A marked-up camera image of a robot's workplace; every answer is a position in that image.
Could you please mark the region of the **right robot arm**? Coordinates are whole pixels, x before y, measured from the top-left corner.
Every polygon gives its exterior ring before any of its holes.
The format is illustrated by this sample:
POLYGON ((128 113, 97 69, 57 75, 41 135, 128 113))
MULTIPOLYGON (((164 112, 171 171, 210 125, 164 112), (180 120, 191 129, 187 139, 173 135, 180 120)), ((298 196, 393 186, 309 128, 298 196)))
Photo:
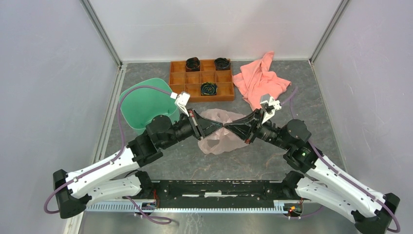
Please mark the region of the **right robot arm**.
POLYGON ((224 124, 224 128, 247 144, 258 138, 286 150, 283 158, 297 171, 298 181, 282 184, 284 197, 299 196, 317 202, 347 218, 362 234, 401 231, 395 217, 398 196, 375 191, 334 164, 309 141, 311 133, 302 120, 292 119, 277 127, 264 120, 265 114, 256 109, 244 118, 224 124))

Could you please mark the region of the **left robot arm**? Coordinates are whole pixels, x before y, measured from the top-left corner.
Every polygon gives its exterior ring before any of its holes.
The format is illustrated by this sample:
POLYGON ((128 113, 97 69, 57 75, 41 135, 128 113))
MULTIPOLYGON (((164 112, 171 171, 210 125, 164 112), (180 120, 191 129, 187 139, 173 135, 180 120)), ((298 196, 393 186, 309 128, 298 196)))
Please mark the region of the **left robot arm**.
POLYGON ((222 128, 223 124, 203 118, 190 109, 173 123, 158 115, 145 131, 127 146, 95 164, 74 172, 60 169, 53 173, 58 213, 62 219, 76 216, 88 206, 118 197, 148 198, 154 185, 140 168, 163 156, 162 150, 188 137, 201 140, 222 128))

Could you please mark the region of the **pink plastic trash bag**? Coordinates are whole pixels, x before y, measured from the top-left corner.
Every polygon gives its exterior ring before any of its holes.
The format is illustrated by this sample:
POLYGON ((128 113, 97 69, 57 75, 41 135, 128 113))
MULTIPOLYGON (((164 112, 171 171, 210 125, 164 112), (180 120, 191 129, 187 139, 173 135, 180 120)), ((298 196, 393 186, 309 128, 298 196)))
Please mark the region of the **pink plastic trash bag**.
MULTIPOLYGON (((234 120, 245 117, 243 114, 222 109, 208 109, 202 111, 200 115, 201 117, 220 123, 230 123, 234 120)), ((225 128, 220 128, 211 135, 198 141, 198 147, 204 154, 219 155, 224 152, 231 152, 233 150, 243 148, 245 146, 247 146, 247 144, 242 139, 225 128)))

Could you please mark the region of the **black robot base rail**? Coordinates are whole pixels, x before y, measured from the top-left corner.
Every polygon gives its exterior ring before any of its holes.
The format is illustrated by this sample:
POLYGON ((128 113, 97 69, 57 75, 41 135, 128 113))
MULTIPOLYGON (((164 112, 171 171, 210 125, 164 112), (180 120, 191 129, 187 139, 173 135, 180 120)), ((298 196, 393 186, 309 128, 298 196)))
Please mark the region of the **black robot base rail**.
POLYGON ((270 208, 275 200, 300 200, 292 185, 271 180, 159 180, 133 199, 158 208, 270 208))

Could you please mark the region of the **green plastic trash bin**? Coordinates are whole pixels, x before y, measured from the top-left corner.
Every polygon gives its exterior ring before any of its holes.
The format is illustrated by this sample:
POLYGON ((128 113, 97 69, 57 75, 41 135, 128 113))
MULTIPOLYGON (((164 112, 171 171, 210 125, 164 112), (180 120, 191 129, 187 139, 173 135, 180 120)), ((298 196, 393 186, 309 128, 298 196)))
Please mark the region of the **green plastic trash bin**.
POLYGON ((170 97, 171 93, 171 88, 160 78, 142 81, 121 93, 121 113, 138 135, 158 115, 165 115, 171 122, 176 122, 180 111, 174 104, 175 100, 170 97))

